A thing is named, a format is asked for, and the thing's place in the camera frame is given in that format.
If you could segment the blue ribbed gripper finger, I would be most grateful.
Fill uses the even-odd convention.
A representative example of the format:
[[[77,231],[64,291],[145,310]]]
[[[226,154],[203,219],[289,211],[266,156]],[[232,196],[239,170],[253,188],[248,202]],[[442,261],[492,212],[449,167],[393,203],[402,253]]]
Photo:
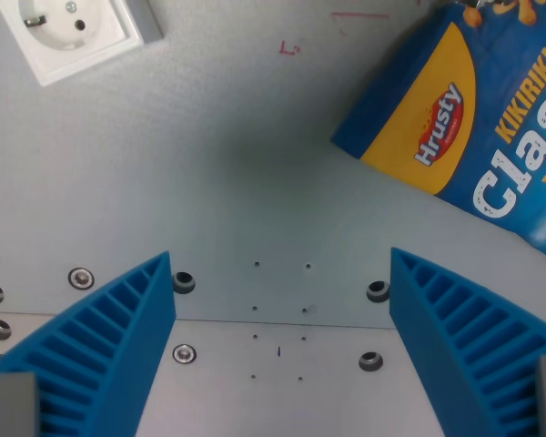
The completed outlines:
[[[175,320],[163,252],[20,341],[0,375],[35,376],[41,436],[134,436]]]
[[[539,435],[535,373],[546,322],[398,248],[389,314],[444,435]]]

